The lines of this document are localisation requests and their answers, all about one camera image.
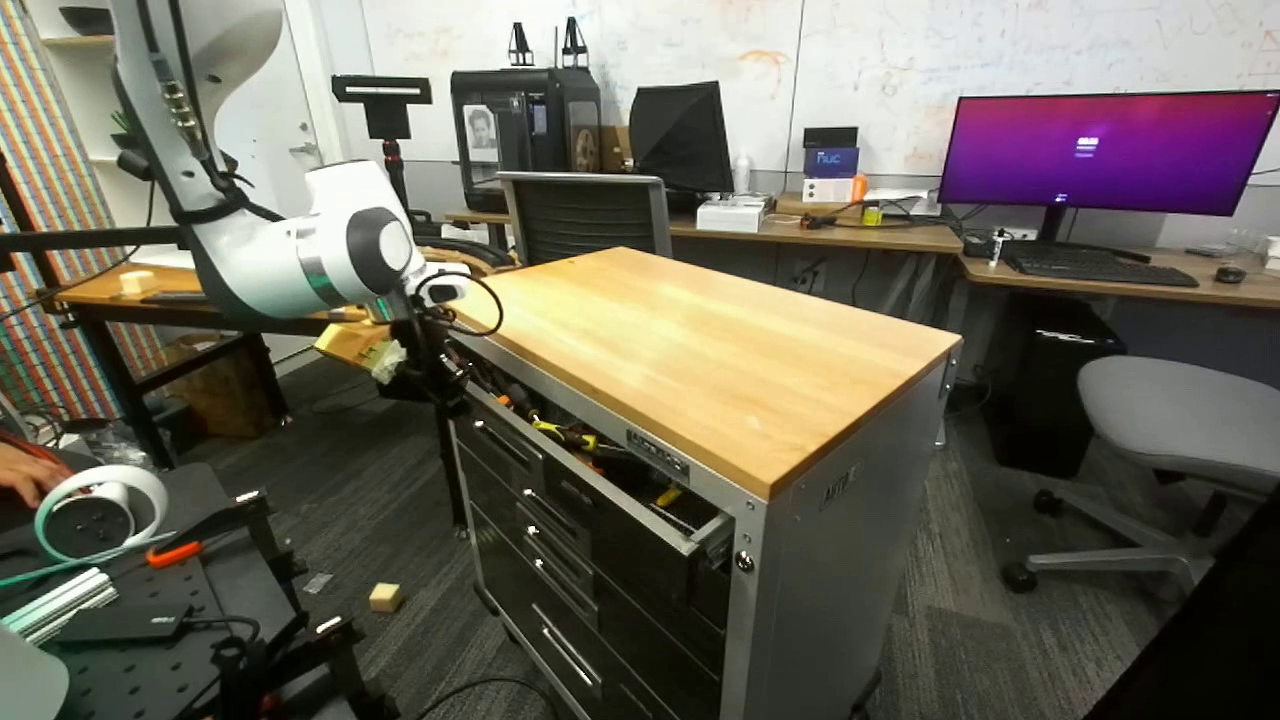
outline black stand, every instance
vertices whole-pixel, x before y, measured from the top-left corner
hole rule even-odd
[[[408,141],[413,132],[408,132],[405,106],[432,106],[432,80],[424,80],[424,77],[333,77],[333,97],[338,106],[365,106],[369,137],[384,141],[384,168],[388,168],[390,189],[408,213],[399,141]]]

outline gray carpet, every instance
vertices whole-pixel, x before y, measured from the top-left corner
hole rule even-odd
[[[373,379],[333,359],[283,378],[294,421],[238,443],[198,443],[236,490],[262,490],[277,529],[309,563],[312,620],[333,614],[365,627],[365,673],[417,716],[432,698],[515,675],[540,684],[531,660],[482,614],[471,590],[468,545],[446,529],[446,498],[432,411],[378,400]],[[1193,516],[1188,494],[1156,494],[1149,476],[1091,450],[1080,485],[1101,485],[1124,507],[1161,523]],[[1036,476],[995,469],[978,411],[947,418],[920,533],[906,549],[904,590],[886,632],[884,720],[1031,720],[1085,716],[1119,675],[1174,600],[1156,582],[1043,582],[1031,596],[999,584],[999,559],[1029,549],[1089,549],[1104,537],[1076,516],[1031,511]],[[405,584],[394,615],[365,596],[375,582]],[[515,684],[465,692],[432,716],[552,716]]]

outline office chair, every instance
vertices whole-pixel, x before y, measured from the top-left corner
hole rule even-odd
[[[520,266],[610,245],[672,258],[666,196],[657,178],[499,174]]]
[[[1263,501],[1280,490],[1280,394],[1266,386],[1174,359],[1101,357],[1080,370],[1076,388],[1096,442],[1150,469],[1156,480],[1202,480],[1211,490],[1195,537],[1211,533],[1226,498]],[[1036,507],[1073,507],[1133,540],[1133,549],[1024,557],[1003,563],[1012,593],[1036,590],[1043,572],[1168,572],[1195,590],[1211,570],[1193,540],[1137,523],[1080,490],[1053,485],[1036,494]]]

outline whiteboard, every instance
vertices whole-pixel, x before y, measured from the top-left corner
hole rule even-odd
[[[635,86],[719,80],[752,168],[795,174],[807,125],[858,125],[867,174],[934,178],[962,92],[1280,87],[1274,0],[365,0],[373,74],[436,87],[405,158],[457,159],[451,70],[503,70],[512,20],[552,64],[562,18],[609,125]]]

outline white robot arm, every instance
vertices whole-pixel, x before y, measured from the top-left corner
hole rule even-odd
[[[112,0],[115,92],[182,229],[203,292],[236,320],[294,320],[405,295],[436,271],[378,166],[309,174],[312,213],[255,207],[222,168],[213,120],[277,47],[280,0]]]

